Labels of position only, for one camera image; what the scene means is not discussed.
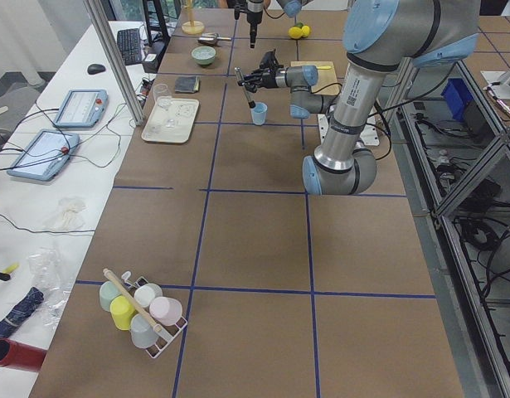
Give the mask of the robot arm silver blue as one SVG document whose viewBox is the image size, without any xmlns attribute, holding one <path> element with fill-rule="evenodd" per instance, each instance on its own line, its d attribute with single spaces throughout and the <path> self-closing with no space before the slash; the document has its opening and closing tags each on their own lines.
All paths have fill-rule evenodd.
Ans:
<svg viewBox="0 0 510 398">
<path fill-rule="evenodd" d="M 316 66 L 281 65 L 274 51 L 258 69 L 238 75 L 245 94 L 287 87 L 290 115 L 306 119 L 327 114 L 328 130 L 313 155 L 303 160 L 310 195 L 353 195 L 366 191 L 377 164 L 360 138 L 385 78 L 409 58 L 417 69 L 453 64 L 471 55 L 478 40 L 478 1 L 356 1 L 344 26 L 342 44 L 348 68 L 338 95 L 316 95 Z"/>
<path fill-rule="evenodd" d="M 299 0 L 278 0 L 277 3 L 288 17 L 296 17 L 302 10 L 302 7 L 308 4 L 308 1 Z M 246 20 L 250 26 L 250 48 L 254 49 L 258 33 L 258 26 L 262 23 L 265 2 L 263 0 L 246 0 Z"/>
</svg>

